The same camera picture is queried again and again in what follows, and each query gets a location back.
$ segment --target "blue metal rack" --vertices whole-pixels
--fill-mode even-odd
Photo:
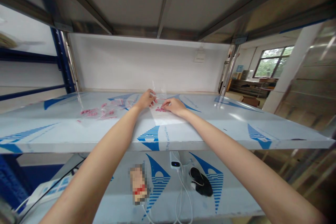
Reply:
[[[61,32],[51,28],[51,34],[57,56],[0,48],[0,61],[57,64],[62,73],[64,84],[2,95],[0,101],[60,88],[65,88],[67,93],[76,91]],[[0,155],[0,194],[13,208],[17,208],[33,192],[33,188],[16,158],[17,154]]]
[[[34,93],[45,92],[53,89],[65,88],[67,93],[76,91],[74,81],[72,79],[68,58],[65,52],[64,44],[61,38],[61,33],[55,28],[51,28],[51,34],[54,39],[57,56],[44,54],[36,54],[30,52],[22,52],[11,49],[0,48],[0,61],[16,61],[16,62],[35,62],[57,64],[58,69],[62,72],[64,85],[33,89],[24,92],[6,94],[0,96],[0,101],[13,99],[16,97],[26,96]]]

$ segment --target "window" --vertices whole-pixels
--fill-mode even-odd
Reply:
[[[293,48],[289,46],[263,51],[253,77],[279,78]]]

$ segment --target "black mouse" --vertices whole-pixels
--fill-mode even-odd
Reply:
[[[197,168],[192,167],[189,171],[189,175],[194,179],[191,182],[191,186],[196,190],[196,192],[207,197],[211,197],[213,195],[210,181]]]

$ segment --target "window frame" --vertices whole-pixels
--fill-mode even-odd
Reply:
[[[285,46],[285,47],[276,47],[276,48],[272,48],[272,49],[265,49],[265,50],[263,50],[263,51],[261,52],[261,55],[260,55],[258,64],[257,64],[257,66],[256,66],[256,68],[255,68],[254,73],[253,73],[253,78],[257,78],[257,79],[260,79],[260,78],[273,78],[275,72],[276,72],[277,69],[278,69],[278,66],[279,66],[281,60],[282,60],[283,58],[288,58],[288,57],[290,56],[290,55],[285,55],[285,56],[283,56],[284,51],[285,51],[286,48],[288,48],[288,47],[294,47],[294,45],[290,45],[290,46],[288,45],[288,46]],[[264,52],[265,52],[265,51],[268,51],[268,50],[274,50],[274,49],[279,49],[279,48],[283,48],[283,50],[282,50],[280,56],[262,58],[262,56],[264,55]],[[270,77],[256,76],[256,73],[257,73],[259,64],[260,64],[260,62],[261,62],[262,60],[268,60],[268,59],[271,60],[271,59],[276,59],[276,58],[278,59],[278,61],[277,61],[276,65],[275,65],[274,70],[273,70],[273,72],[272,72],[272,74],[271,74]]]

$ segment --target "cardboard box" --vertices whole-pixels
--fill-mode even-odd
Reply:
[[[275,82],[275,78],[259,78],[259,82]]]
[[[258,107],[258,105],[260,104],[260,101],[257,98],[250,97],[250,96],[243,96],[243,99],[241,102],[251,105],[253,107]]]
[[[233,75],[232,75],[232,79],[240,79],[242,76],[242,73],[240,72],[235,72]]]

